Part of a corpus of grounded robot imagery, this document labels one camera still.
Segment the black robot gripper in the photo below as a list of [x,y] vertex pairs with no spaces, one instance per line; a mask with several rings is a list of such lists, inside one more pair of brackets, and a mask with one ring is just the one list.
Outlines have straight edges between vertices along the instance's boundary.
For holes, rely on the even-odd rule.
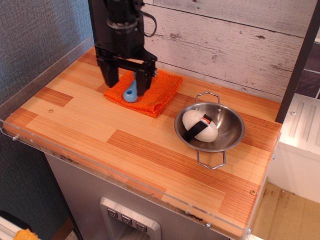
[[110,88],[119,81],[119,68],[135,72],[137,95],[142,97],[156,75],[157,57],[145,47],[145,28],[142,23],[107,24],[96,26],[94,33],[98,66]]

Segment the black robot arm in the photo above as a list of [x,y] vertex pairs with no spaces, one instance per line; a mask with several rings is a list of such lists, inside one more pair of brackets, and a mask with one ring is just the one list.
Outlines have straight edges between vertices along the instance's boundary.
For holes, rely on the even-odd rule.
[[90,0],[88,2],[97,64],[108,87],[119,81],[119,69],[136,74],[137,95],[143,96],[156,76],[157,57],[148,52],[142,0]]

